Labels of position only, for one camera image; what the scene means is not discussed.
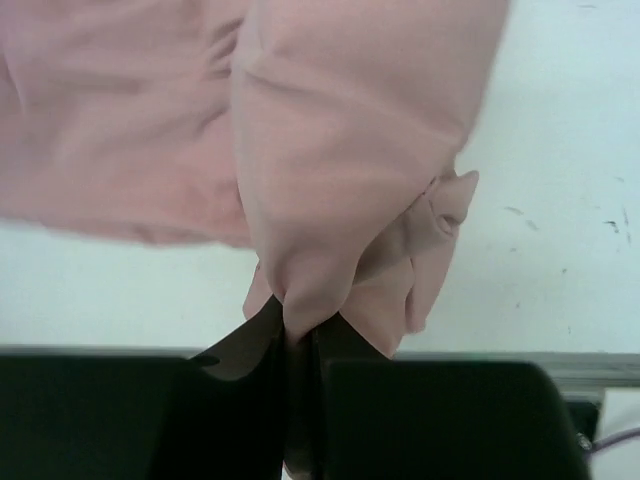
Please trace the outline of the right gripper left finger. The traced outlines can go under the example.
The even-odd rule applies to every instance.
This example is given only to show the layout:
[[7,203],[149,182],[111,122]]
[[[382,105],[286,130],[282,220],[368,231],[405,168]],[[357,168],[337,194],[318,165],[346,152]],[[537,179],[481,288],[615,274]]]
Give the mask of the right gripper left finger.
[[5,349],[5,479],[277,479],[282,307],[193,355]]

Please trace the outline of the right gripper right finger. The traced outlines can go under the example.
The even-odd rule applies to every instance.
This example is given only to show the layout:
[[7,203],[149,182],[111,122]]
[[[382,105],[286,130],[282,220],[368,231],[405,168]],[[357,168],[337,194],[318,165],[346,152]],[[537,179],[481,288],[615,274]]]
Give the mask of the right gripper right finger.
[[558,388],[514,360],[391,360],[342,317],[313,330],[318,479],[586,479]]

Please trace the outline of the pink trousers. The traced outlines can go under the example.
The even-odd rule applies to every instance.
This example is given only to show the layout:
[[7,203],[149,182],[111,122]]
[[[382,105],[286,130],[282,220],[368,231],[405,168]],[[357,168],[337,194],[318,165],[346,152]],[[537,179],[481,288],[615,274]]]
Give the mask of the pink trousers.
[[5,1],[1,216],[254,251],[282,307],[282,467],[315,477],[312,333],[419,332],[478,175],[506,1]]

